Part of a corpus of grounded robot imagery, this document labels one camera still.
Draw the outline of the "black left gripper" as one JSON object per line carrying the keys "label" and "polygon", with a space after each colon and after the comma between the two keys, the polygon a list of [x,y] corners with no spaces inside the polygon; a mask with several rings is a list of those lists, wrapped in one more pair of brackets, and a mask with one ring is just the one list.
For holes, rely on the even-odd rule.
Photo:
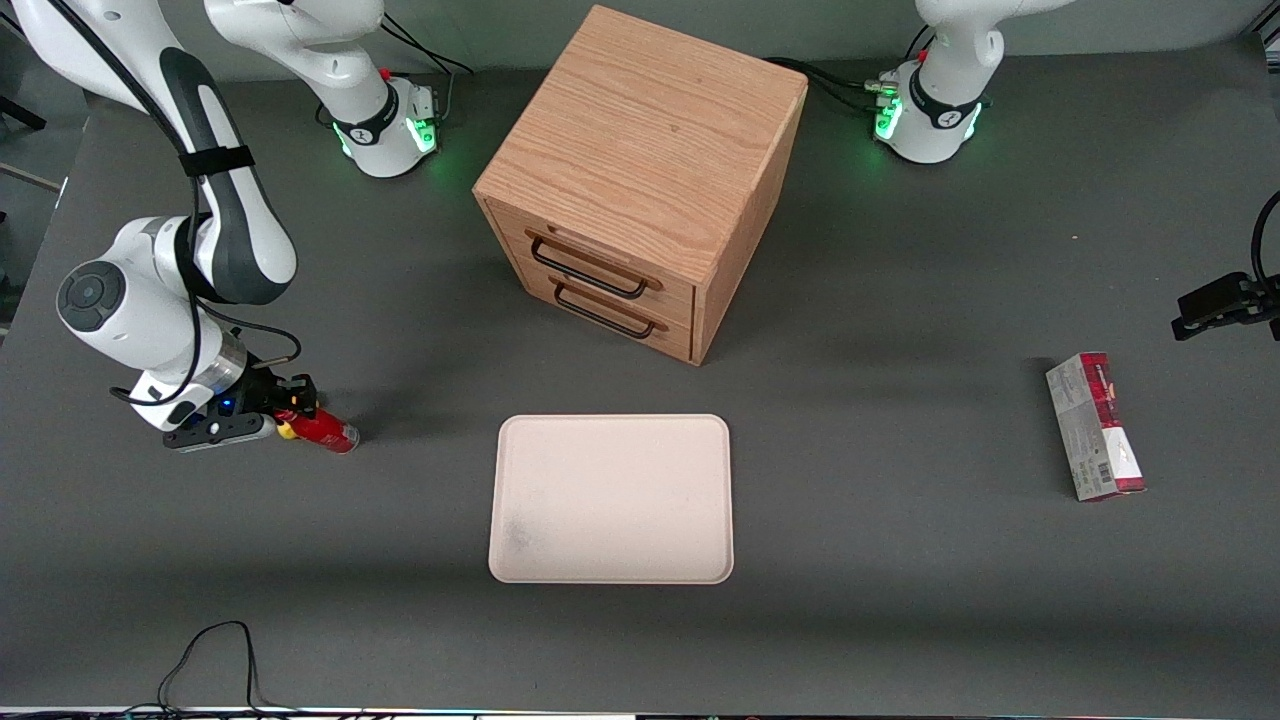
{"label": "black left gripper", "polygon": [[1265,323],[1280,341],[1279,278],[1252,281],[1231,272],[1180,297],[1179,315],[1171,320],[1175,341],[1187,341],[1226,325]]}

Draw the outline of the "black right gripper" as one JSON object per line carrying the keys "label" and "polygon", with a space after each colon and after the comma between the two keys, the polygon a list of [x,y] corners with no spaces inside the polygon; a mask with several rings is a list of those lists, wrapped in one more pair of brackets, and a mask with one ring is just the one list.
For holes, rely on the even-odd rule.
{"label": "black right gripper", "polygon": [[314,419],[316,401],[317,389],[308,374],[293,375],[287,380],[270,368],[248,368],[227,391],[227,415],[262,414],[276,420]]}

